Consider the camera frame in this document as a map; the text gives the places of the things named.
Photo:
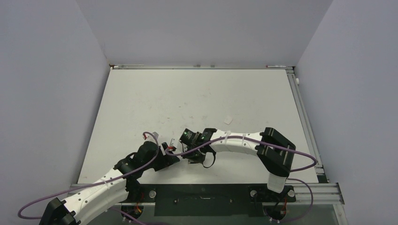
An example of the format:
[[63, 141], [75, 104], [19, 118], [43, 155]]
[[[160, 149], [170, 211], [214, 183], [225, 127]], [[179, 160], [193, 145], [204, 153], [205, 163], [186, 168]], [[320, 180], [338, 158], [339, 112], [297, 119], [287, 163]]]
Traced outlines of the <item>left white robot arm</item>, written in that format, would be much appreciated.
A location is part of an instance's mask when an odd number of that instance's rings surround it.
[[148, 169], [159, 171], [180, 160], [164, 155], [160, 146], [145, 141], [138, 149], [119, 160], [103, 177], [63, 200], [51, 200], [41, 217], [41, 225], [86, 225], [93, 219], [125, 200], [139, 198], [138, 179]]

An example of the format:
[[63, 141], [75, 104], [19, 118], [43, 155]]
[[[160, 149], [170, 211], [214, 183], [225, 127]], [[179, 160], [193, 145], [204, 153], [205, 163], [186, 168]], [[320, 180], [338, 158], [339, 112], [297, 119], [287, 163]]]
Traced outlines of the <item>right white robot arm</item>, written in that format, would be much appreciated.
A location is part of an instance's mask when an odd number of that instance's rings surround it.
[[202, 163], [205, 154], [214, 156], [219, 152], [233, 152], [256, 156], [269, 172], [266, 197], [272, 201], [278, 200], [284, 194], [284, 187], [290, 175], [294, 154], [274, 146], [295, 150], [296, 146], [274, 128], [267, 127], [257, 133], [232, 133], [216, 128], [205, 128], [203, 132], [193, 132], [185, 129], [179, 138], [180, 143], [192, 150], [210, 142], [193, 153], [183, 155], [183, 158]]

